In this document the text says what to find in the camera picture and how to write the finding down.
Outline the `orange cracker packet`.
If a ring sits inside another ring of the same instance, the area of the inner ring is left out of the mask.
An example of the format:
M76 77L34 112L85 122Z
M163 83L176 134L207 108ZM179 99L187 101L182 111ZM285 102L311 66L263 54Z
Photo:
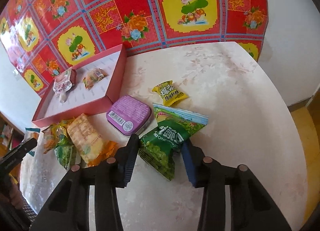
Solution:
M88 167L114 157L119 148L115 141L103 138L84 113L67 126L67 133Z

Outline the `pink jelly pouch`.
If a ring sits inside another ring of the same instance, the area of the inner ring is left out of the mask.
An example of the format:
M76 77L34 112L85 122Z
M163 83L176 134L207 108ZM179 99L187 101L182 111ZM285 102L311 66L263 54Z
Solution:
M68 68L54 79L53 91L59 98L60 103L67 100L67 92L70 91L76 83L76 71Z

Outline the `wooden shelf with items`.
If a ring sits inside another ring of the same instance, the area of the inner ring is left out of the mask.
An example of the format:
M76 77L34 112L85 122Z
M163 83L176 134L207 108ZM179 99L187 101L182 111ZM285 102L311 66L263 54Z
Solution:
M24 133L12 124L2 113L0 117L0 134L1 158L18 146L24 138Z

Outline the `green yellow snack packet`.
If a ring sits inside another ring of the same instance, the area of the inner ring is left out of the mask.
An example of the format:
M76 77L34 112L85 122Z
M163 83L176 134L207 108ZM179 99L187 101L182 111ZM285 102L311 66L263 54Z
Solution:
M53 150L59 164L68 171L77 163L78 153L71 137L68 135L67 128L74 121L62 120L57 124L52 124L42 131L42 144L44 154Z

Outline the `red shallow cardboard box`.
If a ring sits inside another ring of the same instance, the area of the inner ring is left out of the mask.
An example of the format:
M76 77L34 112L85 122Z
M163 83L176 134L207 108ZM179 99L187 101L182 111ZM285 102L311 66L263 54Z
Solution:
M105 113L119 99L126 58L125 46L120 44L73 66L76 84L67 92L67 100L63 104L59 101L51 83L31 121L38 127L45 127L61 120L76 118L82 113ZM82 80L94 68L102 69L107 77L95 83L91 89L86 89Z

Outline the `purple tin box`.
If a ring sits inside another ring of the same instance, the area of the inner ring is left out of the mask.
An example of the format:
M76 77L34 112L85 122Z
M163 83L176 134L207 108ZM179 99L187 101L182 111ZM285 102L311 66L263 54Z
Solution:
M140 135L149 125L152 109L130 95L119 98L106 113L108 122L124 136Z

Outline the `green pea snack bag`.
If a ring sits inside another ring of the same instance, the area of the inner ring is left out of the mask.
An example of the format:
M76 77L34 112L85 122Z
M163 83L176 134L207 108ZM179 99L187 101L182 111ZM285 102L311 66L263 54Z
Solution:
M206 115L185 109L153 104L157 126L140 138L138 154L167 180L175 176L173 156L182 144L208 124Z

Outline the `red floral wall cloth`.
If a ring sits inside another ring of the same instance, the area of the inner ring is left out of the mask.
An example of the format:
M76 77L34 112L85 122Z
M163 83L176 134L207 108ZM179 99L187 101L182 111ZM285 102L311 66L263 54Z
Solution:
M267 0L8 0L1 44L43 95L68 67L120 44L135 55L235 41L257 60L267 23Z

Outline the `small orange candy packet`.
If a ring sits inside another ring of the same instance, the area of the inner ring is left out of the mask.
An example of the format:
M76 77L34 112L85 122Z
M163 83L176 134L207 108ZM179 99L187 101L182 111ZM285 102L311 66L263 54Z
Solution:
M82 79L85 88L91 89L97 82L107 77L108 73L101 68L93 68Z

